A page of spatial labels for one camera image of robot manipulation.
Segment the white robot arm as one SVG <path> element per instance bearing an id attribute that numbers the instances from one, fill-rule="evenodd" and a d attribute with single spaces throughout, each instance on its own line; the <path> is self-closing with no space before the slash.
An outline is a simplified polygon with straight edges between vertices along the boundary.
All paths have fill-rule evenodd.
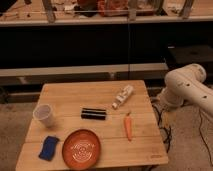
<path id="1" fill-rule="evenodd" d="M 188 100 L 213 118 L 213 89 L 203 84 L 205 79 L 206 71 L 199 64 L 169 71 L 164 78 L 166 87 L 159 94 L 160 103 L 169 109 L 178 108 Z"/>

